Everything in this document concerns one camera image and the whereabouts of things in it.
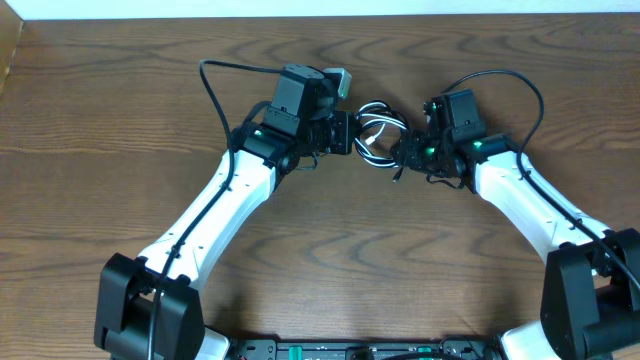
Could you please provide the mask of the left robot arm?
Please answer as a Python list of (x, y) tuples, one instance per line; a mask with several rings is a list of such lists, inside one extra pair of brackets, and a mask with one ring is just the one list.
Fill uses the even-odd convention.
[(302, 158), (348, 155), (352, 113), (338, 108), (343, 68), (287, 64), (273, 98), (232, 128), (218, 169), (181, 217), (137, 257), (114, 254), (100, 274), (93, 340), (114, 359), (223, 359), (231, 340), (204, 323), (201, 293), (249, 215)]

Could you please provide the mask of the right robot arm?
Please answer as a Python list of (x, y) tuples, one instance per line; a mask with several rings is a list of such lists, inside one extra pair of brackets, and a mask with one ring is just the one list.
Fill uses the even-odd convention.
[(506, 331), (506, 359), (604, 358), (639, 342), (639, 233), (586, 215), (533, 167), (521, 146), (488, 135), (469, 90), (425, 103), (427, 129), (406, 130), (393, 160), (431, 183), (461, 186), (498, 208), (545, 265), (538, 320)]

